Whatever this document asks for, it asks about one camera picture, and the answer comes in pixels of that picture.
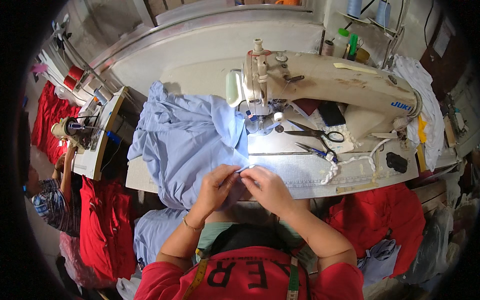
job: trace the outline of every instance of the scissors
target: scissors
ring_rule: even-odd
[[[325,156],[328,153],[331,152],[333,154],[334,159],[335,160],[337,159],[336,158],[336,153],[327,146],[327,143],[323,140],[323,138],[326,138],[327,140],[329,140],[331,142],[334,142],[334,143],[341,143],[345,140],[345,137],[343,136],[343,134],[339,133],[338,131],[331,131],[329,133],[326,133],[323,130],[315,130],[315,129],[312,129],[312,128],[307,127],[305,125],[296,123],[294,121],[290,121],[290,120],[287,120],[287,121],[289,121],[293,125],[297,126],[298,128],[303,129],[303,131],[284,131],[284,133],[288,133],[288,134],[291,134],[291,135],[314,137],[317,140],[320,140],[320,142],[322,142],[322,145],[324,146],[324,148],[326,150]]]
[[[318,149],[315,149],[313,147],[310,147],[310,146],[307,146],[305,144],[302,144],[302,143],[298,143],[298,142],[295,142],[295,145],[297,145],[298,147],[302,148],[303,150],[306,150],[308,152],[310,152],[310,154],[312,155],[315,155],[315,156],[318,156],[318,157],[323,157],[325,158],[325,156],[327,156],[327,153],[323,152],[323,151],[320,151]],[[333,158],[333,162],[337,163],[338,162],[338,159],[336,159],[335,157]]]

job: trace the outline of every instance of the industrial sewing machine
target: industrial sewing machine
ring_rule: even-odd
[[[348,104],[346,126],[358,140],[374,132],[403,130],[409,118],[421,113],[420,94],[402,78],[335,57],[265,50],[262,42],[255,39],[243,69],[227,76],[227,102],[234,107],[244,95],[260,123],[271,114],[283,121],[285,107],[297,99],[341,102]],[[239,71],[241,78],[235,80]]]

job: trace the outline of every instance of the bracelet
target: bracelet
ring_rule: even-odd
[[[198,232],[198,231],[201,231],[203,228],[205,228],[205,222],[204,222],[204,224],[202,225],[201,228],[193,228],[192,226],[190,226],[190,225],[187,224],[187,221],[185,221],[185,217],[186,217],[186,215],[185,215],[182,219],[183,219],[183,223],[185,224],[185,226],[186,226],[188,229],[190,229],[190,230],[192,230],[192,231],[195,231],[195,232]]]

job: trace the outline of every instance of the green bottle cap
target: green bottle cap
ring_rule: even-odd
[[[338,29],[338,34],[341,36],[348,36],[350,32],[347,29],[339,28]]]

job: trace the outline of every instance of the juki logo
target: juki logo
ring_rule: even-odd
[[[407,104],[403,104],[403,103],[398,102],[398,101],[395,102],[395,103],[392,102],[392,104],[390,104],[390,105],[391,106],[396,106],[398,108],[403,108],[404,110],[411,110],[412,109],[411,106],[408,106]]]

